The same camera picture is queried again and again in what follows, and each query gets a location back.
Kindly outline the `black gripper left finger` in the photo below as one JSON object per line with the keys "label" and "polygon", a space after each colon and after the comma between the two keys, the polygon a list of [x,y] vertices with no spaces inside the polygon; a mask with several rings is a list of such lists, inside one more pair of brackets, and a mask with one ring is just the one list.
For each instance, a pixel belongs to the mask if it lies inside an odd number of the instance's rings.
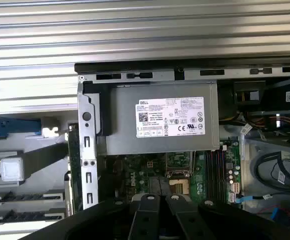
{"label": "black gripper left finger", "polygon": [[111,198],[24,237],[26,240],[156,240],[161,184],[149,179],[150,191],[130,203]]}

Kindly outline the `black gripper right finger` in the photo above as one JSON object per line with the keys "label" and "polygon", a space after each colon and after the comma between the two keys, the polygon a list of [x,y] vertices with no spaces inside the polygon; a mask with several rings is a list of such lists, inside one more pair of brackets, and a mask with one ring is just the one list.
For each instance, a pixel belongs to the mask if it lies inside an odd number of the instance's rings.
{"label": "black gripper right finger", "polygon": [[172,192],[165,177],[160,178],[160,193],[182,240],[290,240],[290,228],[221,201],[196,204]]}

